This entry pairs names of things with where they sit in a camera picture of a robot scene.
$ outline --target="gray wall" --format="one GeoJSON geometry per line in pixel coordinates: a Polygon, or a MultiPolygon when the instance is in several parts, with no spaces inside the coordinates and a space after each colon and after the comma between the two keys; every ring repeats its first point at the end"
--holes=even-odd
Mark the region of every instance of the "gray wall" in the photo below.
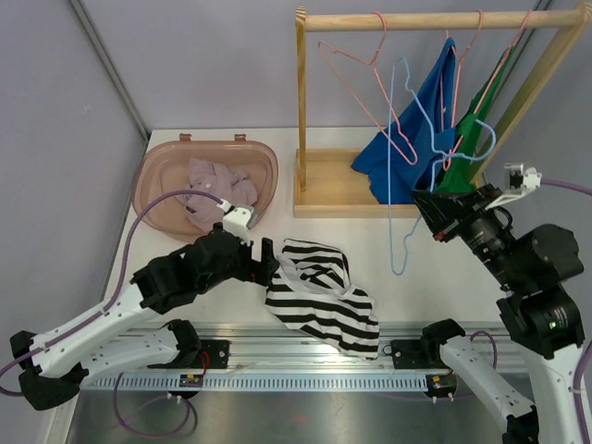
{"type": "MultiPolygon", "coordinates": [[[[3,2],[0,42],[4,365],[12,334],[99,301],[142,143],[65,1],[3,2]]],[[[44,413],[5,397],[0,410],[2,442],[34,442],[44,413]]]]}
{"type": "MultiPolygon", "coordinates": [[[[555,8],[571,7],[571,3],[569,0],[560,0],[556,2],[555,8]]],[[[532,67],[538,59],[551,34],[550,31],[536,32],[516,76],[512,78],[512,88],[518,86],[528,67],[532,67]]],[[[591,55],[592,30],[588,29],[492,161],[487,170],[489,181],[502,185],[503,165],[506,162],[524,161],[542,172],[543,177],[592,187],[591,55]]],[[[565,288],[578,303],[586,337],[591,339],[592,201],[583,194],[543,187],[508,208],[514,215],[516,234],[523,234],[543,223],[558,224],[575,233],[580,245],[580,259],[587,271],[568,281],[565,288]]],[[[590,370],[586,374],[586,383],[592,386],[590,370]]]]}
{"type": "MultiPolygon", "coordinates": [[[[535,0],[84,0],[118,72],[147,125],[159,128],[268,128],[298,124],[295,11],[311,14],[527,9],[535,0]]],[[[483,31],[463,69],[459,109],[481,87],[515,31],[483,31]]],[[[464,48],[472,31],[455,31],[464,48]]],[[[324,39],[372,57],[377,32],[308,34],[309,126],[367,126],[371,120],[319,55],[324,39]]],[[[381,63],[383,80],[400,56],[410,60],[417,89],[440,50],[439,31],[391,32],[381,63]]],[[[387,105],[372,69],[334,56],[367,106],[387,122],[387,105]]],[[[402,86],[402,76],[397,78],[402,86]]],[[[411,97],[395,94],[398,109],[411,97]]]]}

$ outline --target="wooden rack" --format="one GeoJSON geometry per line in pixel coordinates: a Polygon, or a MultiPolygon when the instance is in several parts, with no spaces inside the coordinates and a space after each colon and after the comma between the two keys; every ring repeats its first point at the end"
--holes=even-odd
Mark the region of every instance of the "wooden rack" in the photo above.
{"type": "MultiPolygon", "coordinates": [[[[519,29],[526,12],[486,12],[482,29],[519,29]]],[[[472,30],[477,29],[477,12],[385,14],[390,31],[472,30]]],[[[530,105],[545,87],[555,69],[567,56],[592,19],[592,4],[579,3],[571,10],[534,11],[526,28],[558,28],[495,127],[498,143],[484,161],[473,163],[471,180],[476,181],[498,149],[507,140],[530,105]]],[[[306,9],[296,11],[298,51],[298,128],[299,150],[294,176],[294,215],[296,217],[385,217],[386,205],[376,202],[369,190],[367,176],[350,168],[361,150],[307,149],[306,147],[306,32],[381,31],[374,14],[307,16],[306,9]]],[[[414,217],[414,205],[392,205],[395,217],[414,217]]]]}

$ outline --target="blue cloth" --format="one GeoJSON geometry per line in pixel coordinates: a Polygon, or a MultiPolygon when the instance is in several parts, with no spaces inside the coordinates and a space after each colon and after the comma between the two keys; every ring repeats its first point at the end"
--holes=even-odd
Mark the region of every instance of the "blue cloth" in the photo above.
{"type": "MultiPolygon", "coordinates": [[[[456,56],[452,52],[454,41],[448,39],[442,48],[442,52],[424,81],[417,97],[422,104],[427,116],[434,125],[434,148],[447,152],[454,146],[454,128],[451,127],[452,96],[454,95],[454,70],[456,68],[456,56]],[[444,115],[444,130],[442,131],[440,98],[440,77],[442,78],[443,103],[446,109],[444,115]]],[[[426,189],[429,187],[432,163],[438,154],[432,151],[430,128],[419,106],[412,102],[403,111],[400,117],[401,130],[411,141],[417,152],[418,161],[415,165],[409,165],[392,146],[390,154],[390,192],[392,204],[412,204],[411,191],[426,189]]],[[[390,127],[392,140],[401,148],[405,155],[413,161],[414,157],[405,140],[400,136],[397,123],[390,127]]],[[[351,168],[370,178],[370,191],[381,204],[389,202],[388,176],[387,176],[387,137],[379,132],[375,138],[355,158],[351,168]]],[[[436,174],[442,168],[436,167],[436,174]]]]}

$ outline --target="black and white striped cloth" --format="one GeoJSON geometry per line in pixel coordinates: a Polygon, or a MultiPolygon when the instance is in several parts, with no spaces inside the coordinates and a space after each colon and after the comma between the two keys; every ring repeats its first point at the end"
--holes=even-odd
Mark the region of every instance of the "black and white striped cloth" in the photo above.
{"type": "Polygon", "coordinates": [[[265,305],[287,328],[345,354],[375,359],[379,326],[374,300],[350,282],[345,254],[304,240],[285,240],[265,305]]]}

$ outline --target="tabletop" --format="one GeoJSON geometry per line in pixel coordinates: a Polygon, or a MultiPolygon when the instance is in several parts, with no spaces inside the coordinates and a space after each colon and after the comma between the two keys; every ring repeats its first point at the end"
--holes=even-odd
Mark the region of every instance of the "tabletop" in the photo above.
{"type": "MultiPolygon", "coordinates": [[[[499,322],[496,300],[504,294],[499,284],[461,240],[443,244],[432,239],[421,221],[409,239],[409,261],[405,273],[395,276],[389,259],[387,219],[294,218],[292,213],[293,174],[298,129],[161,129],[152,133],[148,150],[189,133],[194,141],[231,141],[244,133],[248,140],[270,146],[277,155],[279,179],[273,202],[253,228],[254,253],[260,239],[270,238],[278,253],[285,238],[317,241],[340,248],[348,257],[351,282],[376,301],[376,317],[381,324],[429,323],[454,318],[460,323],[499,322]]],[[[374,128],[311,128],[307,146],[314,148],[364,148],[376,134],[374,128]]],[[[119,277],[123,240],[136,214],[132,208],[125,223],[122,241],[111,270],[105,298],[112,295],[119,277]]],[[[396,267],[403,259],[402,238],[414,219],[393,220],[396,267]]],[[[140,224],[131,243],[126,279],[152,258],[182,246],[178,240],[140,224]]],[[[281,327],[264,306],[265,289],[230,280],[194,303],[172,310],[157,322],[173,318],[215,326],[281,327]]]]}

